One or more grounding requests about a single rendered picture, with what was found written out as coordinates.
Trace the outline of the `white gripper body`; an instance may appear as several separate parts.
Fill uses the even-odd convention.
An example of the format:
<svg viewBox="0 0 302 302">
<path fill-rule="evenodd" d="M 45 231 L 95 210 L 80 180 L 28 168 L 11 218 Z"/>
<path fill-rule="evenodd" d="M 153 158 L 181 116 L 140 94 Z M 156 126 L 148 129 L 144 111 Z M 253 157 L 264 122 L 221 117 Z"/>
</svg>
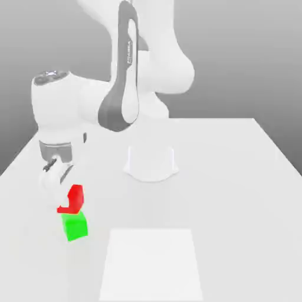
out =
<svg viewBox="0 0 302 302">
<path fill-rule="evenodd" d="M 39 184 L 48 206 L 58 208 L 68 202 L 64 181 L 74 165 L 62 162 L 48 162 L 39 176 Z"/>
</svg>

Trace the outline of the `small red cube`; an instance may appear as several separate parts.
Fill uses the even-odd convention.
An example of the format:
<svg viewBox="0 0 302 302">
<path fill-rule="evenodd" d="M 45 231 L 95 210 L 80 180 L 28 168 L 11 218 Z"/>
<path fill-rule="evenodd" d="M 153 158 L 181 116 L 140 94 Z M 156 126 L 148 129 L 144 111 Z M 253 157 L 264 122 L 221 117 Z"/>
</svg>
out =
<svg viewBox="0 0 302 302">
<path fill-rule="evenodd" d="M 67 194 L 68 205 L 60 205 L 57 208 L 59 214 L 77 215 L 84 204 L 84 192 L 82 185 L 72 185 Z"/>
</svg>

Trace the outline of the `small green cube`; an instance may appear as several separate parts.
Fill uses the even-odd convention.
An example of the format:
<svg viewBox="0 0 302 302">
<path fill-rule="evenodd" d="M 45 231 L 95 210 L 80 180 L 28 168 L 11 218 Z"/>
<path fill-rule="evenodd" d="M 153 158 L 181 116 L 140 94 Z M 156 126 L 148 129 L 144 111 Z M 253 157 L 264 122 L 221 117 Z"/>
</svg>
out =
<svg viewBox="0 0 302 302">
<path fill-rule="evenodd" d="M 77 214 L 61 214 L 61 219 L 68 241 L 74 241 L 88 235 L 87 220 L 82 211 Z"/>
</svg>

